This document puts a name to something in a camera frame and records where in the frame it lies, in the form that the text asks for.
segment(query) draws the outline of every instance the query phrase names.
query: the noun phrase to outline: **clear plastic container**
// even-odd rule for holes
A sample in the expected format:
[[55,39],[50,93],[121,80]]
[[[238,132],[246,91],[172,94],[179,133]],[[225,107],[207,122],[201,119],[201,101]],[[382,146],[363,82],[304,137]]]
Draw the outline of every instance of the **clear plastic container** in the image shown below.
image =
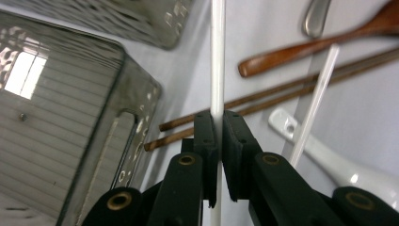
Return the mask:
[[112,40],[0,11],[0,193],[76,225],[139,187],[159,84]]
[[192,0],[0,0],[0,3],[170,49],[181,36]]

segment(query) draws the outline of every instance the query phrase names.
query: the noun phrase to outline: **white pole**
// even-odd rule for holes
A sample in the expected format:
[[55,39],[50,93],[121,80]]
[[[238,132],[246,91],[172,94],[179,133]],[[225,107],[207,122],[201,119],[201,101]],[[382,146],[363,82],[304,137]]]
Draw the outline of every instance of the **white pole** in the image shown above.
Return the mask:
[[314,88],[311,106],[309,107],[308,112],[305,116],[305,120],[302,123],[298,139],[296,139],[297,142],[295,143],[293,153],[291,154],[291,157],[289,159],[291,165],[294,168],[296,168],[299,157],[300,155],[302,155],[303,148],[305,147],[306,140],[308,139],[309,133],[311,132],[314,117],[323,98],[323,94],[327,88],[329,78],[332,74],[332,71],[334,70],[335,61],[339,52],[340,48],[336,44],[331,45],[331,47],[329,48],[326,63],[323,67],[323,70],[320,72],[316,87]]
[[[224,111],[224,63],[225,63],[225,0],[212,1],[211,21],[211,115],[214,118],[215,132],[221,151],[223,111]],[[216,205],[211,211],[211,225],[221,225],[222,164],[217,168]]]

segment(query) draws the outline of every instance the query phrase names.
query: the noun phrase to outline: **black clamp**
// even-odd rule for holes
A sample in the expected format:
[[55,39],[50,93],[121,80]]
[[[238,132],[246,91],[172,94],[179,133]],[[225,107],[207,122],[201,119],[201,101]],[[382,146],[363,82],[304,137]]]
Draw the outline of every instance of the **black clamp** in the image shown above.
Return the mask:
[[[212,116],[196,115],[194,138],[169,163],[162,182],[143,193],[119,187],[105,193],[84,226],[202,225],[203,200],[216,203],[218,145]],[[313,190],[280,155],[264,153],[244,119],[225,111],[222,161],[231,199],[249,200],[255,225],[399,225],[399,214],[355,187],[332,198]]]

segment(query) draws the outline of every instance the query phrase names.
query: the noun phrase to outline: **metal spoon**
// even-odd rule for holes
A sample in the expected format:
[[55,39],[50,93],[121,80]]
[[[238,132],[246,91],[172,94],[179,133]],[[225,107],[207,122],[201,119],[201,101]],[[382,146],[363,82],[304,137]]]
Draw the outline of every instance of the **metal spoon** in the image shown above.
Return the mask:
[[319,38],[323,34],[324,25],[331,0],[312,0],[309,4],[302,31],[311,38]]

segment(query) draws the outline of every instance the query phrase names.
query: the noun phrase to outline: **kitchen utensil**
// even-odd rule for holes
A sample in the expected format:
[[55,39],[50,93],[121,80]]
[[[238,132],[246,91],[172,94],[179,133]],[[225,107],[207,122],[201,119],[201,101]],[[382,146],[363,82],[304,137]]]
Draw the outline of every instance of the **kitchen utensil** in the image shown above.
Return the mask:
[[[300,124],[284,109],[278,108],[270,114],[269,124],[280,135],[296,142]],[[322,168],[338,186],[356,186],[374,193],[381,200],[399,211],[399,180],[383,171],[372,169],[348,160],[333,152],[312,135],[305,144],[305,153]]]
[[311,132],[311,127],[313,126],[314,116],[322,102],[323,95],[326,91],[329,78],[334,70],[335,61],[337,60],[340,48],[337,44],[331,45],[326,63],[323,70],[320,72],[317,84],[314,88],[313,95],[311,97],[311,105],[309,106],[308,112],[306,113],[305,120],[298,135],[298,140],[295,143],[293,153],[291,154],[289,161],[290,164],[296,168],[299,158],[302,155],[303,148],[305,146],[306,140],[308,140],[309,133]]
[[342,35],[327,39],[313,40],[303,44],[283,48],[271,53],[259,54],[242,61],[238,71],[243,77],[270,70],[281,64],[319,52],[332,43],[360,37],[399,33],[399,0],[388,2],[368,23]]
[[330,2],[331,0],[311,0],[302,24],[305,35],[311,38],[322,35]]
[[[357,62],[350,63],[345,66],[339,67],[339,68],[335,69],[329,84],[341,82],[347,78],[362,74],[368,70],[371,70],[372,68],[392,62],[393,60],[398,59],[398,58],[399,58],[399,48],[395,48],[388,52],[384,52],[384,53],[378,54],[376,56],[367,57],[367,58],[364,58]],[[311,85],[309,83],[314,82],[317,79],[317,76],[318,75],[316,75],[316,74],[308,75],[307,77],[297,79],[293,82],[286,83],[286,84],[277,86],[272,89],[267,89],[267,90],[261,91],[259,93],[255,93],[253,95],[249,95],[247,97],[228,102],[225,104],[225,108],[228,109],[230,107],[245,104],[250,101],[259,100],[262,97],[269,96],[273,93],[276,93],[276,92],[279,92],[282,90],[294,89],[293,91],[288,92],[287,94],[280,95],[276,98],[269,99],[269,100],[267,100],[263,103],[260,103],[258,105],[253,105],[253,106],[250,106],[245,109],[241,109],[241,110],[237,111],[237,113],[240,114],[241,116],[245,116],[245,115],[249,115],[249,114],[258,112],[258,111],[266,109],[270,106],[277,105],[284,101],[291,100],[295,97],[313,92],[314,84]],[[186,117],[182,117],[180,119],[177,119],[176,121],[171,121],[171,123],[169,123],[168,125],[173,126],[173,128],[174,128],[175,126],[190,122],[190,118],[191,118],[190,115],[186,116]],[[153,151],[154,149],[156,149],[158,147],[162,147],[162,146],[172,143],[174,141],[180,140],[184,137],[190,137],[193,134],[194,134],[194,128],[191,127],[191,128],[185,129],[181,132],[178,132],[176,134],[172,134],[170,136],[159,138],[157,140],[146,143],[144,145],[144,149],[147,152]]]

